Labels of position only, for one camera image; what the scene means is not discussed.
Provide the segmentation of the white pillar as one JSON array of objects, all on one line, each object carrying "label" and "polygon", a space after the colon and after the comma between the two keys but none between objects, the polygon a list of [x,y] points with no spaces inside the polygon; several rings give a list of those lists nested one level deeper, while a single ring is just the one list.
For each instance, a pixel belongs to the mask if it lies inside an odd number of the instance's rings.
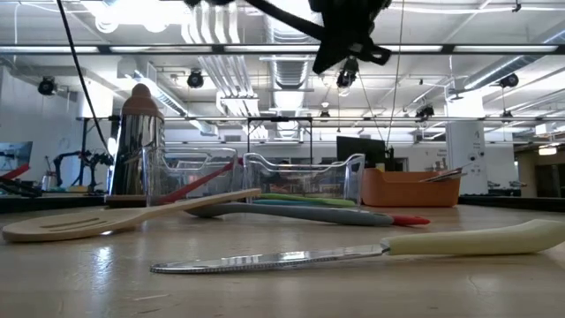
[{"label": "white pillar", "polygon": [[485,116],[481,95],[460,94],[445,104],[446,141],[450,168],[462,168],[460,195],[486,194]]}]

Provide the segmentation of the silver ventilation duct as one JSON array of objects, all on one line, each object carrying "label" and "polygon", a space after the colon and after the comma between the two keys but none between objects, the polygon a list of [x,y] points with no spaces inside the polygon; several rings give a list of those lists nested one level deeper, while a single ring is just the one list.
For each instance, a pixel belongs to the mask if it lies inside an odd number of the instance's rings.
[{"label": "silver ventilation duct", "polygon": [[[322,25],[321,14],[311,10],[308,0],[267,0],[274,6],[292,15]],[[265,17],[267,39],[275,44],[309,44],[317,40],[270,16]],[[299,89],[306,82],[309,62],[275,61],[271,62],[271,73],[275,84],[281,89]]]},{"label": "silver ventilation duct", "polygon": [[[533,43],[565,44],[565,19],[536,37]],[[515,57],[505,56],[467,78],[463,82],[462,89],[464,91],[480,89],[509,76],[511,73],[529,64],[537,62],[543,57],[545,57],[545,55],[542,54],[518,55]]]}]

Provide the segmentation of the small red silicone spatula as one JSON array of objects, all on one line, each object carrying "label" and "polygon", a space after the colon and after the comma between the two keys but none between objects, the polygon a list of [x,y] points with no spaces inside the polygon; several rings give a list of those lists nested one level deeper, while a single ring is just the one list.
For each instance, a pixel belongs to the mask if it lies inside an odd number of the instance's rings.
[{"label": "small red silicone spatula", "polygon": [[412,225],[427,225],[431,221],[420,216],[392,216],[393,225],[398,226],[412,226]]}]

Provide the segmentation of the wall screen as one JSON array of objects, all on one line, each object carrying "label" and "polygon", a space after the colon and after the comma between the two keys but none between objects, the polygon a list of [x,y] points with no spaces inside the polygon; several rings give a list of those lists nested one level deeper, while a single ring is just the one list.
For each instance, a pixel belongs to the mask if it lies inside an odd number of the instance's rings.
[{"label": "wall screen", "polygon": [[17,169],[30,162],[33,142],[0,142],[0,172]]}]

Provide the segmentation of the red bar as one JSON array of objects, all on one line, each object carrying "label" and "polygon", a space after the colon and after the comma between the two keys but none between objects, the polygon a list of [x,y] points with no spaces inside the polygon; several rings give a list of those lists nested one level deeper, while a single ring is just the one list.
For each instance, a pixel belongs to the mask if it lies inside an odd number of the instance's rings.
[{"label": "red bar", "polygon": [[17,169],[11,170],[11,171],[3,174],[1,176],[1,178],[15,179],[18,176],[22,175],[23,173],[27,172],[29,169],[30,169],[29,164],[25,163],[25,164],[22,164],[21,166],[19,166]]}]

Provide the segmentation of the teal silicone spatula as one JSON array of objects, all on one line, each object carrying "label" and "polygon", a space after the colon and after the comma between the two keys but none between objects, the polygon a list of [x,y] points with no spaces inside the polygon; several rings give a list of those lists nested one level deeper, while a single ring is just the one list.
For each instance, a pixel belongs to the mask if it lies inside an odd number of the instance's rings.
[{"label": "teal silicone spatula", "polygon": [[281,206],[309,206],[313,205],[312,202],[306,201],[287,201],[287,200],[272,200],[272,199],[259,199],[252,202],[253,204],[262,205],[281,205]]}]

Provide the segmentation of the silver cup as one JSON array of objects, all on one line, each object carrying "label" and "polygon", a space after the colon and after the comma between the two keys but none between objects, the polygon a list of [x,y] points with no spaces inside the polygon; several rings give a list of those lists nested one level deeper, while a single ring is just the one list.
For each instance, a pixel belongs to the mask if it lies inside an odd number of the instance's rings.
[{"label": "silver cup", "polygon": [[59,175],[55,171],[46,171],[41,180],[42,191],[52,191],[59,187]]}]

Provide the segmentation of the green silicone spoon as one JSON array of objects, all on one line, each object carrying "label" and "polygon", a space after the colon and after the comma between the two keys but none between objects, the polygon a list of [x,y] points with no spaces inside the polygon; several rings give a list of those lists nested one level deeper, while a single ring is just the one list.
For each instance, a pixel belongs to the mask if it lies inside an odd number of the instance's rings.
[{"label": "green silicone spoon", "polygon": [[305,196],[281,194],[281,193],[262,193],[259,195],[259,197],[263,200],[303,201],[303,202],[311,202],[316,204],[331,205],[337,207],[356,207],[358,205],[355,201],[349,201],[344,199],[305,197]]}]

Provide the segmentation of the wooden slotted spatula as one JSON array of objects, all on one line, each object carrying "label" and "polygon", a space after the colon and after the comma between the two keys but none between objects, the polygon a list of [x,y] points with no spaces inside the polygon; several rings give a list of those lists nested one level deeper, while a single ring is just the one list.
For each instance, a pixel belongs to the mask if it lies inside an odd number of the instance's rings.
[{"label": "wooden slotted spatula", "polygon": [[49,242],[82,239],[97,236],[107,231],[133,227],[146,220],[168,213],[244,199],[259,194],[261,194],[261,190],[253,188],[177,201],[161,206],[101,209],[37,217],[4,226],[2,236],[8,242]]}]

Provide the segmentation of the orange plastic bin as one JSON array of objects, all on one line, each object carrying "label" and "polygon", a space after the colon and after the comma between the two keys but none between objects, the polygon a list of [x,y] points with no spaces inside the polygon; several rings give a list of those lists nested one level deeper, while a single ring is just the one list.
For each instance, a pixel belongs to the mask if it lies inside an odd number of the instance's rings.
[{"label": "orange plastic bin", "polygon": [[459,198],[460,179],[424,182],[438,172],[381,171],[363,172],[362,203],[379,208],[451,208]]}]

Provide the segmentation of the black monitor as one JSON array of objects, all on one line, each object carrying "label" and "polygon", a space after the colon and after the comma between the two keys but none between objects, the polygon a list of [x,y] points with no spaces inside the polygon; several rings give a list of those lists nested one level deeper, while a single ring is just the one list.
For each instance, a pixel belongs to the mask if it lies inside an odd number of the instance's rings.
[{"label": "black monitor", "polygon": [[336,155],[339,161],[346,161],[352,155],[364,155],[365,167],[375,168],[385,162],[386,144],[383,140],[352,137],[336,137]]}]

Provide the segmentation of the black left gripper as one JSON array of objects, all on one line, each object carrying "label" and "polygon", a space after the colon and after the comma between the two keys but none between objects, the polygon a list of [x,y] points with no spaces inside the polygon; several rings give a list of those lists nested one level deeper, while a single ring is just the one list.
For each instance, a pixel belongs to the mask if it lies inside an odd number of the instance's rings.
[{"label": "black left gripper", "polygon": [[[320,13],[323,26],[331,35],[346,35],[348,39],[364,40],[374,30],[374,21],[391,0],[308,0],[312,11]],[[391,50],[372,41],[352,43],[322,42],[313,63],[313,71],[321,74],[346,57],[384,65]]]}]

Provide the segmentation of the red slotted spoon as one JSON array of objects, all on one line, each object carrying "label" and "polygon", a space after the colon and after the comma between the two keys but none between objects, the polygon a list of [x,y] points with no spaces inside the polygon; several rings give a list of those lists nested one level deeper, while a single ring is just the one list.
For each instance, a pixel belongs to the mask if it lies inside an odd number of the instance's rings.
[{"label": "red slotted spoon", "polygon": [[167,203],[172,203],[172,202],[181,200],[183,197],[185,197],[191,191],[196,190],[198,187],[205,185],[207,182],[211,181],[212,179],[219,177],[224,172],[228,172],[230,170],[233,170],[236,166],[242,165],[242,164],[243,164],[242,158],[234,159],[233,161],[224,165],[221,169],[216,170],[215,172],[212,172],[212,173],[210,173],[210,174],[208,174],[208,175],[206,175],[202,178],[199,178],[199,179],[191,182],[189,185],[185,185],[185,186],[181,187],[180,189],[178,189],[178,190],[176,190],[172,193],[169,193],[167,195],[160,197],[158,200],[155,201],[155,203],[156,204],[167,204]]}]

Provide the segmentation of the clear plastic bin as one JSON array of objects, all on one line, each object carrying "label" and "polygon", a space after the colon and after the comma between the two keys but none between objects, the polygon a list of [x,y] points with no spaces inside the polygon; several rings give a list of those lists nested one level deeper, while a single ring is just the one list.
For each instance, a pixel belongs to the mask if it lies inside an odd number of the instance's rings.
[{"label": "clear plastic bin", "polygon": [[262,155],[243,157],[243,185],[261,193],[281,193],[305,197],[344,199],[361,204],[365,168],[363,155],[352,155],[344,162],[331,164],[271,163]]},{"label": "clear plastic bin", "polygon": [[234,191],[238,189],[238,167],[237,151],[232,148],[145,148],[143,187],[147,205]]}]

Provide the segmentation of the blue stand pole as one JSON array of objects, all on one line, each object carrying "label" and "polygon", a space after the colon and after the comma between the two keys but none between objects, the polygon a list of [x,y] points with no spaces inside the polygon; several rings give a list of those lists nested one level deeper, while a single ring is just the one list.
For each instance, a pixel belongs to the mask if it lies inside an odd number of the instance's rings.
[{"label": "blue stand pole", "polygon": [[[82,135],[81,135],[81,149],[80,151],[83,155],[87,151],[87,135],[88,135],[88,122],[90,121],[89,118],[82,118]],[[84,182],[84,170],[85,170],[85,163],[80,158],[80,166],[79,166],[79,176],[78,176],[78,185],[82,186]]]}]

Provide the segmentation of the black overhead crossbar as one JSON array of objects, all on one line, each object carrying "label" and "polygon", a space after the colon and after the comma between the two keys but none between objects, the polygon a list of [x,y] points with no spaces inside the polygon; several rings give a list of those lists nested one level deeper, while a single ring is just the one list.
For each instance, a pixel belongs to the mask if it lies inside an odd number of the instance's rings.
[{"label": "black overhead crossbar", "polygon": [[[561,55],[565,44],[393,44],[386,49],[405,55]],[[312,55],[317,44],[182,44],[78,45],[79,55]],[[0,55],[68,55],[67,45],[0,44]]]}]

